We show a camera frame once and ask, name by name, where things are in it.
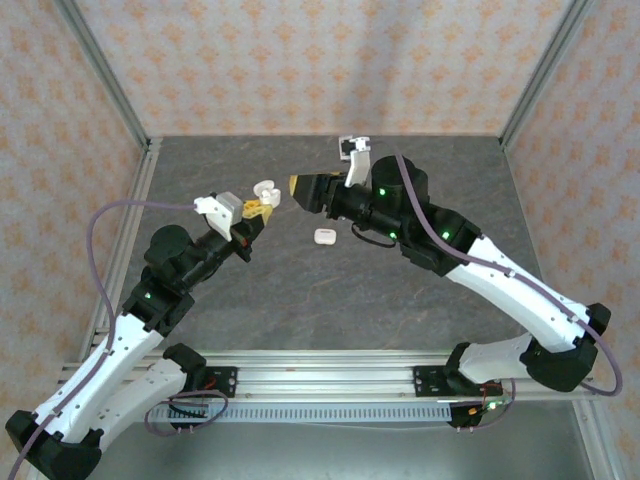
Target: gray tabletop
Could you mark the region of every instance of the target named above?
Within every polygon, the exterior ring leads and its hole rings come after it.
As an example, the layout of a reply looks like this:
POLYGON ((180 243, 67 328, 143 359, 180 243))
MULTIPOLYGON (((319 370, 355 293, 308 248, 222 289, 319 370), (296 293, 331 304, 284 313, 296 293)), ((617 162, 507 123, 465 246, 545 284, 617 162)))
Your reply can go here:
MULTIPOLYGON (((478 225, 513 260, 538 275, 504 154, 496 138, 391 137, 429 174, 433 203, 478 225)), ((372 160, 388 154, 374 147, 372 160)), ((291 174, 346 169, 335 137, 176 137, 162 143, 149 200, 188 204, 211 191, 253 197, 272 179, 280 207, 245 264, 231 258, 194 291, 195 306, 169 342, 210 349, 447 349, 493 342, 520 326, 464 287, 422 270, 399 248, 354 238, 347 221, 304 212, 288 196, 291 174), (337 230, 334 246, 313 242, 316 228, 337 230)), ((146 209, 124 284, 139 279, 153 232, 168 223, 196 238, 207 227, 193 213, 146 209)))

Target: purple cable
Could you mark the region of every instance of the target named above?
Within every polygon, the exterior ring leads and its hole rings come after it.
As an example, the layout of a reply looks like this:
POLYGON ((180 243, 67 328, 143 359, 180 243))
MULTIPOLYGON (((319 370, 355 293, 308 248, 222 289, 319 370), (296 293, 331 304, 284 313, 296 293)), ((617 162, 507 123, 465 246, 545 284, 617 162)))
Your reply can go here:
MULTIPOLYGON (((483 258, 467 255, 466 253, 460 252, 459 250, 456 250, 455 248, 451 247, 449 244, 447 244, 445 241, 443 241, 440 238, 440 236, 435 232, 435 230, 429 223, 429 220, 427 220, 427 217, 422 211, 422 208, 420 206, 420 201, 418 200, 416 191, 413 188, 413 184, 411 182, 411 176, 409 175, 409 171, 407 170, 407 165, 404 161, 404 157, 402 156, 402 152, 400 152, 400 149, 396 145, 390 142, 381 140, 380 143, 384 143, 389 148, 391 148, 391 150, 393 150, 393 153, 396 157, 396 161, 398 162, 398 168, 400 169, 400 175, 402 176, 402 181, 407 190, 407 194, 409 195, 409 200, 411 201, 413 210, 416 216, 418 217, 418 220, 420 221, 422 228, 424 228, 424 231, 427 233, 427 235, 429 235, 431 240, 433 240, 433 242, 438 247, 440 247, 442 250, 444 250, 446 253, 448 253, 453 257, 456 257, 468 263, 475 263, 478 265, 482 265, 483 267, 497 270, 498 272, 503 273, 505 275, 510 275, 512 273, 512 270, 510 268, 505 267, 504 265, 500 265, 498 263, 490 262, 483 258)), ((540 294, 546 300, 548 300, 553 305, 558 307, 558 309, 560 309, 560 311, 563 314, 565 314, 569 319, 575 316, 575 313, 573 311, 567 308, 561 301, 559 301, 556 297, 551 295, 549 292, 547 292, 544 288, 539 286, 537 283, 535 283, 531 279, 519 273, 515 273, 513 278, 524 283, 525 285, 533 289, 536 293, 540 294)), ((598 335, 598 333, 595 330, 593 330, 593 328, 591 328, 589 325, 587 325, 585 322, 583 322, 579 318, 576 320, 576 323, 580 325, 580 327, 583 328, 589 335, 591 335, 593 339, 596 341, 596 343, 598 344, 598 346, 602 349, 604 355, 607 357, 607 360, 611 364, 611 368, 613 369, 613 373, 615 375, 615 381, 616 381, 616 384, 613 390, 602 390, 600 388, 591 386, 586 382, 582 382, 580 385, 582 385, 585 389, 589 390, 594 394, 603 395, 605 397, 614 397, 618 395, 622 391, 622 384, 623 384, 622 371, 620 370, 620 366, 618 365, 618 362, 615 356, 613 355, 613 352, 611 351, 609 346, 605 343, 605 341, 602 339, 602 337, 598 335)))
POLYGON ((86 236, 86 248, 87 255, 89 257, 89 269, 91 271, 91 277, 93 278, 93 282, 98 289, 98 293, 100 293, 100 297, 105 304, 107 309, 107 315, 109 317, 109 333, 107 335, 107 344, 105 346, 105 352, 98 358, 98 361, 95 363, 93 368, 89 370, 87 375, 76 385, 76 387, 71 390, 66 397, 64 397, 58 405, 53 408, 53 413, 45 417, 40 425, 35 429, 33 434, 29 437, 24 447, 20 451, 18 458, 13 464, 13 468, 9 473, 9 477, 7 480, 14 480, 18 475, 18 470, 20 469, 20 465, 27 457, 27 453, 33 447, 38 436, 44 431, 45 428, 51 423, 51 421, 58 415, 62 409, 71 401, 73 398, 95 377, 96 373, 100 370, 100 367, 104 364, 104 362, 109 357, 107 352, 111 351, 113 347, 113 342, 115 341, 115 331, 116 331, 116 316, 113 312, 113 307, 111 305, 111 301, 109 300, 109 295, 107 295, 104 286, 102 285, 102 281, 100 280, 100 275, 98 274, 98 268, 96 267, 96 260, 93 256, 93 228, 98 221, 98 218, 102 216, 107 210, 111 210, 115 207, 120 207, 123 205, 130 205, 135 207, 151 207, 151 208, 163 208, 166 210, 194 210, 196 208, 195 205, 172 205, 168 203, 157 203, 157 202, 143 202, 139 200, 116 200, 115 202, 108 203, 100 208, 96 213, 93 214, 91 220, 89 221, 89 226, 87 227, 87 236, 86 236))
MULTIPOLYGON (((216 413, 213 417, 211 417, 206 422, 202 422, 200 425, 196 425, 195 427, 189 427, 188 429, 189 432, 193 433, 196 430, 199 430, 204 427, 208 427, 213 422, 215 422, 218 418, 220 418, 222 414, 229 407, 229 397, 227 397, 224 393, 222 393, 219 390, 195 390, 193 392, 182 392, 182 393, 178 393, 177 395, 173 395, 169 397, 169 400, 164 400, 160 402, 158 405, 199 406, 200 404, 174 402, 173 400, 177 398, 190 398, 190 397, 198 397, 198 396, 204 396, 204 395, 215 395, 216 397, 222 398, 224 400, 224 405, 222 406, 222 408, 218 413, 216 413)), ((149 413, 151 413, 151 410, 149 410, 147 413, 144 414, 144 426, 147 429, 147 432, 152 433, 153 435, 157 435, 159 437, 174 437, 182 433, 182 429, 165 430, 165 431, 158 430, 151 424, 151 422, 149 422, 149 413)))

